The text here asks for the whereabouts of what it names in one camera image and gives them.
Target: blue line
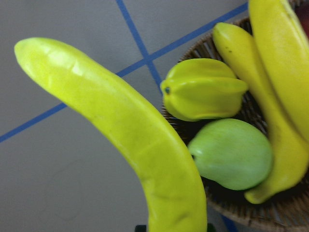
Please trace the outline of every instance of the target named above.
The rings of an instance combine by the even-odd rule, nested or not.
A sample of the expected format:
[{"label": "blue line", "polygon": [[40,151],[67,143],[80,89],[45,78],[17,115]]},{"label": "blue line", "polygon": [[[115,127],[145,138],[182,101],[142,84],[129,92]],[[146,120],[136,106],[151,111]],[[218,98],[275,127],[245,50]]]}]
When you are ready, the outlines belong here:
[{"label": "blue line", "polygon": [[29,120],[28,122],[25,122],[24,124],[20,125],[19,127],[16,127],[15,129],[7,132],[6,134],[0,136],[0,143],[3,141],[13,137],[14,135],[24,131],[25,129],[33,126],[34,124],[37,124],[38,122],[46,119],[47,117],[57,113],[58,111],[66,108],[66,104],[60,103],[59,105],[56,105],[55,107],[49,109],[48,111],[36,116],[35,118]]},{"label": "blue line", "polygon": [[169,45],[161,48],[160,50],[152,53],[149,56],[149,59],[154,60],[154,59],[159,58],[160,56],[178,48],[179,46],[189,42],[190,40],[196,38],[197,36],[200,36],[200,35],[204,34],[205,32],[211,30],[216,23],[225,22],[225,21],[231,19],[232,17],[235,17],[236,15],[246,11],[247,9],[248,9],[248,3],[245,3],[245,4],[235,8],[234,10],[222,15],[221,17],[216,18],[215,20],[213,20],[213,21],[201,26],[200,28],[192,31],[191,33],[181,37],[180,39],[176,40],[175,42],[172,42]]},{"label": "blue line", "polygon": [[165,55],[166,53],[178,48],[179,46],[189,42],[190,40],[196,38],[197,36],[200,36],[202,34],[204,34],[205,32],[211,30],[213,28],[213,26],[218,23],[218,22],[225,22],[229,19],[231,19],[232,17],[235,17],[236,15],[246,11],[248,9],[248,3],[245,3],[237,8],[235,8],[234,10],[222,15],[221,17],[203,25],[202,27],[192,31],[191,33],[181,37],[180,39],[170,43],[169,45],[161,48],[160,50],[148,55],[148,57],[144,57],[144,59],[141,59],[137,62],[135,62],[134,64],[128,66],[127,68],[121,70],[119,72],[118,75],[122,75],[125,76],[133,71],[135,71],[136,69],[140,68],[143,65],[146,65],[147,62],[149,62],[149,60],[155,60],[163,55]]},{"label": "blue line", "polygon": [[227,217],[223,215],[221,215],[221,218],[229,232],[238,232],[238,229],[232,220],[228,219]]},{"label": "blue line", "polygon": [[137,46],[139,47],[139,50],[142,54],[143,57],[146,57],[148,56],[148,52],[147,52],[147,49],[146,49],[146,46],[144,45],[141,37],[140,37],[140,34],[138,32],[138,30],[136,29],[134,23],[133,23],[133,20],[124,4],[124,2],[122,0],[116,0],[117,4],[118,4],[118,7],[126,21],[126,24],[127,26],[129,27],[132,35],[133,35],[133,38],[137,44]]},{"label": "blue line", "polygon": [[134,22],[124,4],[124,2],[122,0],[116,0],[117,4],[118,4],[118,7],[126,21],[126,24],[127,26],[129,27],[130,31],[131,31],[131,34],[142,54],[142,56],[144,57],[144,60],[149,68],[149,71],[157,85],[157,87],[159,88],[160,90],[160,83],[162,81],[156,67],[155,67],[155,64],[153,63],[153,60],[151,59],[148,59],[149,57],[149,53],[147,52],[147,49],[146,49],[146,46],[145,44],[143,43],[142,39],[141,39],[141,36],[138,32],[138,30],[136,29],[135,25],[134,25]]}]

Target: floor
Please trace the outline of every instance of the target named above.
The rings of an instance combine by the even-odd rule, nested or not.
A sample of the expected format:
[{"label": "floor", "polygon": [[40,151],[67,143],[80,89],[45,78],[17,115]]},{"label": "floor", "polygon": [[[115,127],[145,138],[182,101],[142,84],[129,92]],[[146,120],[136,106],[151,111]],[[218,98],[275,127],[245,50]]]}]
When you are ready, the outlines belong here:
[{"label": "floor", "polygon": [[[247,15],[246,0],[2,0],[0,231],[133,232],[147,223],[140,183],[82,116],[33,83],[13,47],[50,37],[87,53],[157,109],[159,84],[213,25]],[[258,232],[208,207],[218,232]]]}]

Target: green fruit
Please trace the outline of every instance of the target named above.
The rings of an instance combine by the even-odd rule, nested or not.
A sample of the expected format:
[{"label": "green fruit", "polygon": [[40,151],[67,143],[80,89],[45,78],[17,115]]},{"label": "green fruit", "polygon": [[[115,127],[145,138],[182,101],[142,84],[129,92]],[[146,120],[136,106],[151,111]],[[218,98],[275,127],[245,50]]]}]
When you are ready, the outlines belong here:
[{"label": "green fruit", "polygon": [[272,168],[272,149],[267,137],[237,119],[207,124],[188,148],[201,176],[232,190],[259,184]]}]

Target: woven basket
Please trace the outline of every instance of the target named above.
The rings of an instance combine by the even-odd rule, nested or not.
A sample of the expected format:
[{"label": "woven basket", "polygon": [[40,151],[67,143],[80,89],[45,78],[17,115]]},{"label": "woven basket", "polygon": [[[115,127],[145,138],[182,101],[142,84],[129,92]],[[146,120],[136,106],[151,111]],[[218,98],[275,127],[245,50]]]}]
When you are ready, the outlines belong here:
[{"label": "woven basket", "polygon": [[[290,1],[293,9],[301,7],[306,0]],[[234,24],[252,32],[249,18]],[[193,45],[180,59],[212,58],[222,60],[211,33]],[[162,114],[174,127],[183,141],[188,144],[196,133],[210,120],[185,122],[171,116],[162,107]],[[263,115],[248,92],[243,97],[241,111],[234,117],[256,126],[267,135],[267,124]],[[240,224],[270,232],[309,232],[309,172],[295,187],[278,193],[267,202],[254,205],[245,200],[243,191],[226,189],[214,181],[202,178],[208,204],[224,216]]]}]

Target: banana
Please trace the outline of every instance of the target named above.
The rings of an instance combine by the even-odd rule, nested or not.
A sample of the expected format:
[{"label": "banana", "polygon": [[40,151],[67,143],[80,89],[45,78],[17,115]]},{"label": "banana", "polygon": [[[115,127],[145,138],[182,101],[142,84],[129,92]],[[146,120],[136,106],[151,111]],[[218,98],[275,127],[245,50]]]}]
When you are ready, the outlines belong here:
[{"label": "banana", "polygon": [[218,23],[213,29],[213,39],[224,61],[248,84],[267,122],[273,167],[262,183],[245,192],[249,202],[260,204],[302,179],[308,168],[309,146],[284,113],[252,35],[236,25]]},{"label": "banana", "polygon": [[309,41],[287,0],[250,0],[253,36],[281,104],[309,142]]},{"label": "banana", "polygon": [[177,132],[141,94],[83,52],[48,38],[15,45],[21,68],[85,116],[136,172],[148,204],[149,232],[205,232],[206,196]]}]

